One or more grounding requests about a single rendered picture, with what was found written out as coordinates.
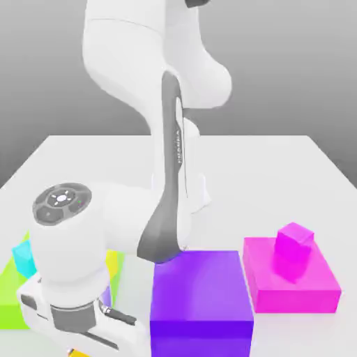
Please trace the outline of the large lime green box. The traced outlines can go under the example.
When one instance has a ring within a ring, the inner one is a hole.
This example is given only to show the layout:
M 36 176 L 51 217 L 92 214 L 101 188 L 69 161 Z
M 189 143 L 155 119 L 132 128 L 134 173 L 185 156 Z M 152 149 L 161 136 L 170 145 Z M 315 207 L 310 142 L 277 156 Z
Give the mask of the large lime green box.
M 116 302 L 124 257 L 121 252 L 107 251 L 110 284 L 102 294 L 102 300 L 108 306 L 114 307 Z M 0 273 L 0 330 L 29 330 L 16 297 L 16 291 L 26 281 L 27 278 L 17 271 L 14 257 L 11 257 Z

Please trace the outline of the small cyan cube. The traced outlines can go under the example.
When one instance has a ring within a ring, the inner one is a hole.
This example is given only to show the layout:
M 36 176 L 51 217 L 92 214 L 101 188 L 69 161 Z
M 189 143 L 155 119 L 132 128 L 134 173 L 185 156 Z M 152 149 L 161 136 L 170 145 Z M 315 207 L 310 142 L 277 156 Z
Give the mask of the small cyan cube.
M 29 279 L 37 272 L 29 240 L 15 246 L 12 253 L 18 273 Z

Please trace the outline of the large magenta box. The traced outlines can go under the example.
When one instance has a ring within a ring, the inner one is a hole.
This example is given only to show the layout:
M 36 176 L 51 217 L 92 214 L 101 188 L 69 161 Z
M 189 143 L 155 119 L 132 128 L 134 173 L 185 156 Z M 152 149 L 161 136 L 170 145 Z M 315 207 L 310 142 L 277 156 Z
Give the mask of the large magenta box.
M 334 313 L 342 289 L 316 243 L 305 261 L 287 261 L 275 239 L 246 237 L 243 265 L 256 313 Z

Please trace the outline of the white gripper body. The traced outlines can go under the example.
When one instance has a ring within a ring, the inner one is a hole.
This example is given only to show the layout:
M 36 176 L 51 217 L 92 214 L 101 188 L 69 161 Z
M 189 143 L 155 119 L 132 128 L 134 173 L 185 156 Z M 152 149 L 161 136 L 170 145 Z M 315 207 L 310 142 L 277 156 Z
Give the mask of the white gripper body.
M 97 324 L 86 333 L 68 333 L 43 320 L 41 333 L 64 349 L 75 349 L 90 357 L 150 357 L 150 336 L 137 322 L 134 326 L 100 313 Z

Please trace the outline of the large purple box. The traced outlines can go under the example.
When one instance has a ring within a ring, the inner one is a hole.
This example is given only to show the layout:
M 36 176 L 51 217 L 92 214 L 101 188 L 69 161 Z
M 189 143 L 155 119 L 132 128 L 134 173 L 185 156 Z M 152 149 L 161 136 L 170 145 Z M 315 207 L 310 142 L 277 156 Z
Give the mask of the large purple box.
M 155 265 L 152 357 L 250 357 L 253 327 L 237 251 L 186 251 Z

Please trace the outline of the small magenta cube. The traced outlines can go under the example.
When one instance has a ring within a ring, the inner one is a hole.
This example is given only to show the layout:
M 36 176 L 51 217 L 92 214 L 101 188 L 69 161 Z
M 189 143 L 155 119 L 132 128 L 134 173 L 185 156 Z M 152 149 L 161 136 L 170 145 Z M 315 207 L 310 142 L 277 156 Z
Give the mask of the small magenta cube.
M 303 276 L 309 264 L 314 232 L 290 222 L 278 230 L 273 247 L 273 269 L 290 283 Z

